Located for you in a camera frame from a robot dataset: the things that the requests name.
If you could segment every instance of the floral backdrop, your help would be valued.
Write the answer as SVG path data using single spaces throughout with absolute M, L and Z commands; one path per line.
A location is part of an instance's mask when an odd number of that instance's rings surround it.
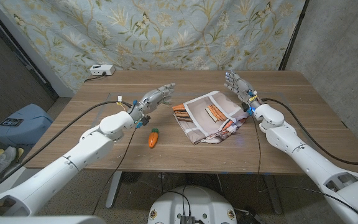
M 73 91 L 93 64 L 277 70 L 304 0 L 0 0 Z

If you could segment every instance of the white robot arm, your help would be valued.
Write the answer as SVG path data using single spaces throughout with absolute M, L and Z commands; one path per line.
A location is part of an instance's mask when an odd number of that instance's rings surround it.
M 0 216 L 32 216 L 65 186 L 80 170 L 106 156 L 115 142 L 136 123 L 147 124 L 151 113 L 161 103 L 168 103 L 175 84 L 148 92 L 128 112 L 108 116 L 100 125 L 87 130 L 79 143 L 62 157 L 36 173 L 24 183 L 0 194 Z
M 284 115 L 268 104 L 263 104 L 253 87 L 233 71 L 226 72 L 224 84 L 248 107 L 260 129 L 266 133 L 267 141 L 287 153 L 313 180 L 322 193 L 342 200 L 343 203 L 325 196 L 334 211 L 346 223 L 358 222 L 358 173 L 335 166 L 320 153 L 302 141 L 295 129 L 284 121 Z

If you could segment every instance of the cloth bag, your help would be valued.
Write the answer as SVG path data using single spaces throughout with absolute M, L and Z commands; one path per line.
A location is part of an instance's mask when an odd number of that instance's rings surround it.
M 174 106 L 173 110 L 175 119 L 193 144 L 220 143 L 235 133 L 248 117 L 240 106 L 219 91 L 187 101 L 183 106 Z

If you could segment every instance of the wire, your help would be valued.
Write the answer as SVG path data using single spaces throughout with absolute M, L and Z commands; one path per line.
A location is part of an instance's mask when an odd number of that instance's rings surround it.
M 338 202 L 341 202 L 342 204 L 344 204 L 345 206 L 347 206 L 348 208 L 350 208 L 351 210 L 356 212 L 356 214 L 358 214 L 358 211 L 355 208 L 353 208 L 352 206 L 350 206 L 346 202 L 342 201 L 341 199 L 338 199 L 338 198 L 336 198 L 336 197 L 334 197 L 332 195 L 326 194 L 326 193 L 319 192 L 317 190 L 304 189 L 304 188 L 301 188 L 301 187 L 271 187 L 271 188 L 267 188 L 265 190 L 261 190 L 259 192 L 265 192 L 265 191 L 272 190 L 272 189 L 298 189 L 298 190 L 305 190 L 305 191 L 313 192 L 313 193 L 316 193 L 316 194 L 321 194 L 321 195 L 330 197 L 330 198 L 332 198 L 332 199 L 334 199 L 334 200 L 336 200 Z
M 169 193 L 169 192 L 170 192 L 170 193 L 175 193 L 175 194 L 181 195 L 182 197 L 184 197 L 184 198 L 186 199 L 187 204 L 189 205 L 189 216 L 190 216 L 190 214 L 191 214 L 190 203 L 189 203 L 189 200 L 186 198 L 186 196 L 185 196 L 184 194 L 181 194 L 181 193 L 178 193 L 178 192 L 174 192 L 174 191 L 171 191 L 171 190 L 167 191 L 167 193 Z M 185 207 L 185 203 L 183 203 L 183 215 L 185 215 L 185 209 L 184 209 L 184 207 Z
M 256 137 L 258 139 L 258 145 L 259 145 L 259 165 L 258 165 L 258 175 L 257 175 L 257 181 L 256 181 L 256 190 L 259 191 L 259 174 L 260 174 L 260 163 L 262 160 L 262 150 L 260 148 L 260 140 L 259 140 L 259 134 L 258 134 L 258 127 L 256 125 L 256 121 L 254 116 L 251 115 L 252 120 L 254 121 L 254 125 L 255 125 L 255 132 L 256 132 Z
M 106 105 L 109 103 L 117 103 L 117 101 L 106 101 L 103 103 L 99 103 L 97 105 L 94 105 L 92 107 L 90 107 L 89 109 L 87 109 L 85 112 L 83 112 L 82 114 L 80 114 L 78 117 L 76 117 L 73 121 L 71 121 L 70 123 L 68 123 L 64 128 L 62 128 L 56 135 L 54 135 L 54 137 L 52 137 L 47 143 L 45 143 L 43 146 L 41 146 L 40 149 L 38 149 L 35 153 L 33 153 L 31 156 L 29 156 L 25 161 L 23 161 L 21 164 L 19 164 L 16 168 L 14 168 L 10 173 L 6 174 L 3 178 L 0 179 L 0 184 L 2 182 L 4 182 L 6 179 L 8 179 L 13 173 L 15 173 L 16 171 L 18 171 L 21 167 L 23 167 L 26 163 L 28 163 L 32 158 L 34 158 L 38 153 L 40 153 L 42 150 L 44 150 L 53 140 L 55 140 L 57 137 L 59 137 L 59 135 L 61 135 L 62 132 L 64 132 L 67 128 L 69 128 L 74 122 L 78 121 L 82 116 L 84 116 L 86 113 L 88 113 L 89 111 L 102 106 L 102 105 Z M 126 106 L 128 107 L 132 107 L 131 104 L 126 103 L 126 102 L 121 102 L 124 103 Z
M 325 152 L 327 155 L 331 156 L 333 159 L 336 159 L 337 161 L 341 161 L 344 162 L 346 164 L 351 164 L 351 165 L 358 165 L 358 162 L 352 162 L 352 161 L 346 161 L 344 159 L 338 158 L 334 155 L 332 155 L 331 153 L 329 153 L 327 150 L 325 150 L 325 148 L 323 146 L 321 146 L 320 144 L 318 144 L 318 142 L 316 140 L 314 140 L 314 138 L 309 134 L 309 132 L 305 129 L 305 127 L 303 127 L 303 125 L 301 124 L 301 122 L 299 121 L 299 119 L 295 116 L 295 114 L 292 112 L 292 110 L 285 105 L 284 103 L 278 101 L 278 100 L 274 100 L 274 99 L 270 99 L 270 98 L 263 98 L 262 101 L 272 101 L 272 102 L 276 102 L 280 105 L 282 105 L 283 107 L 285 107 L 285 109 L 287 109 L 291 115 L 295 118 L 295 121 L 299 124 L 299 126 L 301 127 L 301 129 L 306 133 L 306 135 L 323 151 Z
M 162 173 L 160 173 L 160 179 L 161 179 L 161 195 L 164 194 L 164 187 L 162 185 Z
M 105 76 L 105 75 L 106 75 L 106 72 L 103 72 L 101 75 L 99 75 L 99 76 L 97 76 L 97 77 L 87 78 L 87 79 L 84 81 L 84 83 L 87 82 L 87 81 L 90 81 L 90 80 L 95 80 L 95 79 L 101 78 L 101 77 L 103 77 L 103 76 Z
M 116 167 L 116 169 L 114 170 L 114 172 L 110 175 L 110 177 L 109 177 L 109 179 L 107 180 L 107 182 L 104 184 L 104 187 L 102 188 L 102 191 L 100 191 L 100 195 L 99 195 L 98 201 L 96 202 L 96 205 L 94 206 L 92 215 L 94 215 L 94 213 L 95 213 L 95 211 L 96 211 L 96 209 L 97 209 L 97 207 L 98 207 L 98 205 L 99 205 L 99 202 L 100 202 L 100 199 L 101 199 L 101 197 L 102 197 L 102 194 L 103 194 L 104 189 L 106 188 L 106 186 L 107 186 L 107 184 L 109 183 L 110 179 L 113 177 L 113 175 L 116 173 L 116 171 L 118 170 L 119 166 L 120 166 L 121 163 L 123 162 L 123 160 L 124 160 L 124 158 L 125 158 L 125 155 L 127 154 L 129 145 L 131 144 L 132 138 L 134 137 L 134 134 L 135 134 L 136 129 L 137 129 L 137 128 L 135 128 L 134 132 L 132 133 L 131 139 L 129 140 L 127 149 L 125 150 L 125 153 L 124 153 L 124 155 L 122 156 L 121 161 L 118 163 L 118 166 Z
M 181 202 L 183 203 L 183 215 L 185 215 L 185 200 L 183 199 L 185 197 L 185 189 L 186 189 L 187 184 L 185 185 L 185 187 L 183 188 L 181 194 L 182 194 L 182 198 L 181 198 Z
M 221 183 L 221 179 L 219 178 L 219 174 L 216 174 L 216 177 L 218 178 L 218 181 L 219 181 L 219 186 L 221 187 L 221 192 L 222 192 L 222 195 L 224 195 L 224 192 L 223 192 L 223 187 L 222 187 L 222 183 Z

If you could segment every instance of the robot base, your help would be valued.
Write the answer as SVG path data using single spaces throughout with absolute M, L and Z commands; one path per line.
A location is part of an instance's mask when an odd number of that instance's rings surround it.
M 182 194 L 183 188 L 173 189 L 173 192 Z M 211 189 L 200 186 L 186 186 L 182 201 L 182 196 L 173 192 L 167 192 L 157 199 L 150 209 L 148 224 L 167 224 L 167 223 L 187 223 L 185 218 L 195 220 L 198 223 L 210 224 L 237 224 L 236 215 L 231 204 L 221 195 Z M 183 216 L 183 202 L 185 203 L 185 217 Z

